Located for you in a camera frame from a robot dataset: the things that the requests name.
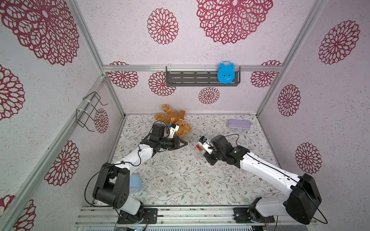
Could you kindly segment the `blue alarm clock toy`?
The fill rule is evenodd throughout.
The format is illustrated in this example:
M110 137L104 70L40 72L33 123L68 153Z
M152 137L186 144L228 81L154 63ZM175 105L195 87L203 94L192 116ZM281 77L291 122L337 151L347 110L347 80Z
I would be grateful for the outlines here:
M219 64L219 70L217 73L217 79L220 84L231 84L235 78L235 66L229 61L225 61Z

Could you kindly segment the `brown teddy bear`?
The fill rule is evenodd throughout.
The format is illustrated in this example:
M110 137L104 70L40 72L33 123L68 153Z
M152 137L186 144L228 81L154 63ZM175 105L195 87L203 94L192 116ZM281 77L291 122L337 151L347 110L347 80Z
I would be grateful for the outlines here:
M164 121L166 124L175 124L179 126L179 130L175 133L179 137L185 137L192 131L191 125L185 121L185 111L174 111L170 105L162 105L164 113L157 113L154 115L156 120Z

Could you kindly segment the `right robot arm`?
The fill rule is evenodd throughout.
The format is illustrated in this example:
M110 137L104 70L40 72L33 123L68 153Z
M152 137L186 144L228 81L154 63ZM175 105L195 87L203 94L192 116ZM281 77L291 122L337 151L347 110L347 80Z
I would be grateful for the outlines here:
M289 216L308 225L319 211L322 199L312 176L299 176L276 167L241 145L233 146L223 135L211 140L202 136L198 144L205 150L204 157L210 165L217 161L226 162L255 174L282 192L276 198L257 197L246 210L247 221L259 223L273 216Z

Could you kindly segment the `grey wall shelf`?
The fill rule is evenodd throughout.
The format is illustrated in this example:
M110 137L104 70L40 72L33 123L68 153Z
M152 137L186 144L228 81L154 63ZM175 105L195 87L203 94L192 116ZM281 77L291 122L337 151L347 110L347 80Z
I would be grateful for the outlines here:
M178 71L167 66L165 80L168 87L236 87L241 82L240 73L237 69L231 83L220 83L218 71Z

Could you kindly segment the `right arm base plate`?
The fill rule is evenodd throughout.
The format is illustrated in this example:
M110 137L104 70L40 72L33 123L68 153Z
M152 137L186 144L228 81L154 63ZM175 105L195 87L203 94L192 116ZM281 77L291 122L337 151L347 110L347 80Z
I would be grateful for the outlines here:
M275 223L273 216L263 217L256 209L233 208L236 223Z

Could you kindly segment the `aluminium front rail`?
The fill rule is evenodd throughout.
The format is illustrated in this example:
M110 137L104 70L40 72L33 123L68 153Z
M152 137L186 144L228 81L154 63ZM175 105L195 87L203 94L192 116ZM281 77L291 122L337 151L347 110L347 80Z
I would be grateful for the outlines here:
M139 223L128 219L119 221L112 208L83 207L77 216L74 231L135 230L231 230L231 231L318 231L319 224L312 220L302 225L288 216L268 217L256 223L246 217L245 206L148 206L146 217Z

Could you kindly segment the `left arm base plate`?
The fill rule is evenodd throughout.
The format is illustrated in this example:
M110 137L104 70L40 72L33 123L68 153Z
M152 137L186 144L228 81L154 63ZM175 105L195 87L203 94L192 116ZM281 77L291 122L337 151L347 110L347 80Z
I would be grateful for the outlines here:
M119 210L118 224L156 224L157 218L156 208L140 208L135 215Z

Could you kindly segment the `light blue cup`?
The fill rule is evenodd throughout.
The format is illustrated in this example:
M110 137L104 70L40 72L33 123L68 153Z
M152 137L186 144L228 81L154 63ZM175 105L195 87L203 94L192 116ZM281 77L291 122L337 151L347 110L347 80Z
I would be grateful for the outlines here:
M142 190L142 179L139 174L132 174L130 176L130 193L137 193Z

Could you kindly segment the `purple rectangular case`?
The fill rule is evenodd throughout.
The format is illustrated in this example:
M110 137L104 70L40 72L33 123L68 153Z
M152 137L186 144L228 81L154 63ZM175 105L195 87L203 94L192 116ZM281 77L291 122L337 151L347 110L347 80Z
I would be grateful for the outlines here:
M233 129L249 130L251 128L251 123L248 120L243 119L229 119L227 125Z

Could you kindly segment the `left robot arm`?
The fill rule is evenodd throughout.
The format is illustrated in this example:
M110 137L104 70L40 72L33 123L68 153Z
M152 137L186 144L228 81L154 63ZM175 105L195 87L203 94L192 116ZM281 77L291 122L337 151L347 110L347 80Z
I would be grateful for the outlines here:
M120 161L103 164L95 173L97 180L92 191L93 199L114 208L119 216L118 221L139 223L145 220L149 223L144 204L130 195L130 179L155 154L188 146L188 142L176 135L178 130L178 125L154 122L149 133L130 154Z

